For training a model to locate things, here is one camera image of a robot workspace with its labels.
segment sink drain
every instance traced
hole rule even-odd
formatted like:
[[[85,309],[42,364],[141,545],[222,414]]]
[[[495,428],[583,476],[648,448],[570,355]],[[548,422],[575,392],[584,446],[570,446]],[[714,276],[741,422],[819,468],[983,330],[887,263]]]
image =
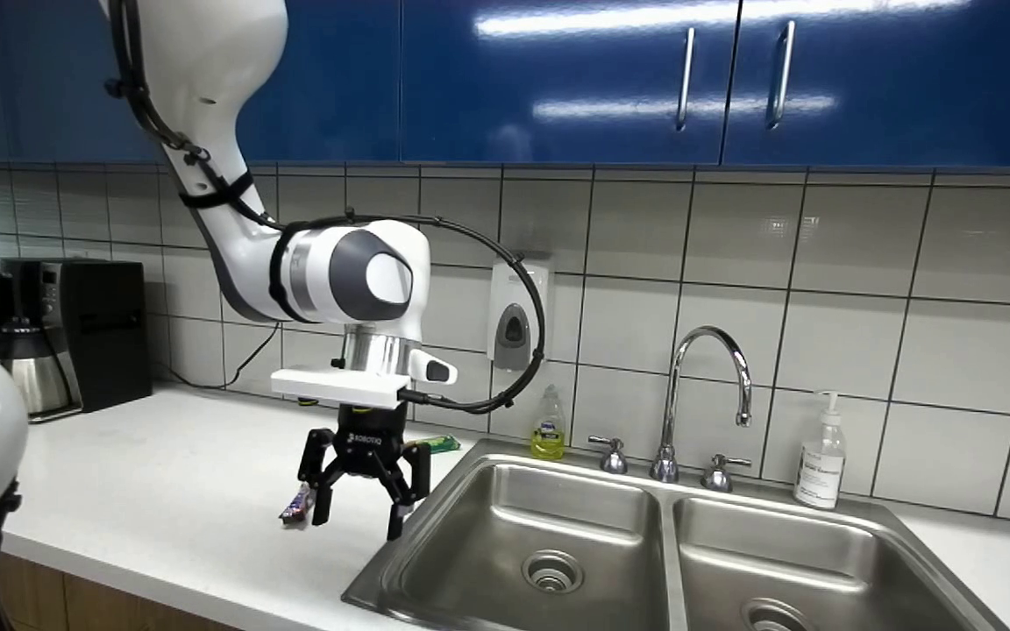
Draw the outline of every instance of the sink drain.
[[[583,586],[583,566],[564,550],[537,550],[526,567],[526,581],[548,595],[564,595]]]
[[[772,595],[747,599],[747,627],[749,631],[817,631],[814,625],[806,625],[806,619],[793,603],[772,599]]]

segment white countertop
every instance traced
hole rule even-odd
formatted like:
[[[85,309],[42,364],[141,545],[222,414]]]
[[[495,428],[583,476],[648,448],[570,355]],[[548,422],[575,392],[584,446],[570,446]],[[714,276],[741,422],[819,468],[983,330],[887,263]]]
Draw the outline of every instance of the white countertop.
[[[7,556],[231,627],[405,627],[341,603],[384,545],[390,497],[376,481],[345,476],[318,529],[277,522],[318,425],[333,428],[326,411],[186,390],[42,425]],[[435,483],[463,454],[435,456]],[[1010,625],[1010,522],[895,511]]]

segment chrome faucet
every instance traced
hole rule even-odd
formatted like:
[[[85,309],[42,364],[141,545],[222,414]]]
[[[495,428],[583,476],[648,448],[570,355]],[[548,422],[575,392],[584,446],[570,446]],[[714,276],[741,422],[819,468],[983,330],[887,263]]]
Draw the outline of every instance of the chrome faucet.
[[[672,404],[675,404],[675,384],[680,384],[680,363],[688,355],[688,348],[702,337],[714,337],[724,355],[736,363],[736,378],[741,378],[741,414],[736,425],[749,422],[749,367],[747,367],[747,355],[741,350],[741,343],[714,327],[699,327],[692,330],[675,348],[672,348],[672,364],[670,364],[670,390],[665,390],[665,418],[664,418],[664,435],[660,435],[660,448],[655,460],[648,468],[648,476],[655,481],[675,481],[680,468],[675,468],[675,448],[672,448]]]

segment soap bottle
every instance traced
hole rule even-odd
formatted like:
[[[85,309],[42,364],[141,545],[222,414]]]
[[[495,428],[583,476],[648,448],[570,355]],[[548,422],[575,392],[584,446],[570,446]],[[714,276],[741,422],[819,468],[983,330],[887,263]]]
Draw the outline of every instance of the soap bottle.
[[[544,399],[537,407],[537,428],[528,435],[528,454],[537,460],[562,460],[564,456],[564,407],[562,407],[562,392],[555,386],[544,390]]]
[[[828,392],[819,435],[803,442],[793,497],[814,508],[833,508],[845,476],[845,428],[833,414],[839,392]]]

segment sink basin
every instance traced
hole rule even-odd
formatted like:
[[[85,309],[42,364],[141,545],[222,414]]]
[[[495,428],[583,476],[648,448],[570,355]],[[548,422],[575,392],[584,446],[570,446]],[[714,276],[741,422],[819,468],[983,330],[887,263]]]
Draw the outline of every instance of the sink basin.
[[[345,592],[425,627],[991,631],[887,508],[814,511],[480,442]]]

